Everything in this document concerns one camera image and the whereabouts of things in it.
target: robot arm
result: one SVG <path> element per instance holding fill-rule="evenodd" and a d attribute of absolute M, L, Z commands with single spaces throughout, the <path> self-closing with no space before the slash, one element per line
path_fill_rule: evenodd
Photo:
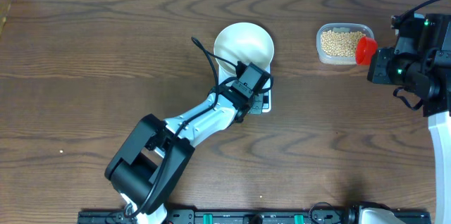
<path fill-rule="evenodd" d="M 384 204 L 357 202 L 347 207 L 343 224 L 405 224 Z"/>
<path fill-rule="evenodd" d="M 423 115 L 428 117 L 435 154 L 435 223 L 444 224 L 451 222 L 451 15 L 414 14 L 435 1 L 392 17 L 392 27 L 399 31 L 395 48 L 376 52 L 367 79 L 376 84 L 400 85 L 393 93 L 395 97 L 400 89 L 420 97 L 414 107 L 403 97 L 398 98 L 412 110 L 423 106 Z"/>
<path fill-rule="evenodd" d="M 161 223 L 166 217 L 163 203 L 194 148 L 213 133 L 243 121 L 255 96 L 266 91 L 263 86 L 271 76 L 253 63 L 239 62 L 236 71 L 237 78 L 214 87 L 200 105 L 165 120 L 150 114 L 130 133 L 105 171 L 114 189 L 132 205 L 134 213 L 126 211 L 124 216 L 137 218 L 138 223 Z M 158 153 L 163 158 L 160 166 L 148 159 L 143 149 Z"/>

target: white bowl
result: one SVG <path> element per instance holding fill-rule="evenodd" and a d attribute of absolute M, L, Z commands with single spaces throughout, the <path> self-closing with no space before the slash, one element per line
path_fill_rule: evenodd
<path fill-rule="evenodd" d="M 274 57 L 274 43 L 262 27 L 253 23 L 235 23 L 219 33 L 214 42 L 214 54 L 237 64 L 254 63 L 262 69 L 269 66 Z M 219 66 L 229 75 L 235 76 L 235 69 L 228 63 L 216 59 Z"/>

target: clear plastic container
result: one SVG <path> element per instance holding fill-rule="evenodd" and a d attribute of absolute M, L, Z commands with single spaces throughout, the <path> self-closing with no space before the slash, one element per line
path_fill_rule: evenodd
<path fill-rule="evenodd" d="M 329 23 L 321 27 L 316 34 L 316 49 L 319 60 L 332 65 L 356 65 L 355 57 L 329 56 L 321 47 L 321 33 L 332 30 L 333 32 L 357 32 L 364 33 L 367 37 L 374 38 L 371 29 L 362 24 L 356 23 Z"/>

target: wooden table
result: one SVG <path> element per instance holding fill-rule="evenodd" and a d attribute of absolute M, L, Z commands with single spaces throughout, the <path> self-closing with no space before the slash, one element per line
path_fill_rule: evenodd
<path fill-rule="evenodd" d="M 318 60 L 326 23 L 368 25 L 425 0 L 15 0 L 0 39 L 0 223 L 74 223 L 123 205 L 104 169 L 138 120 L 205 99 L 212 49 L 236 22 L 276 45 L 273 110 L 197 147 L 170 202 L 199 209 L 307 209 L 377 201 L 435 213 L 427 120 L 366 81 L 367 67 Z M 443 1 L 421 12 L 450 12 Z"/>

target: red object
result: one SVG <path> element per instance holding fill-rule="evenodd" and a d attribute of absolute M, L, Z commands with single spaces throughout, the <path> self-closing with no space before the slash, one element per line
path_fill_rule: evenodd
<path fill-rule="evenodd" d="M 376 40 L 370 37 L 362 37 L 355 50 L 355 61 L 357 65 L 367 66 L 371 63 L 371 58 L 378 49 Z"/>

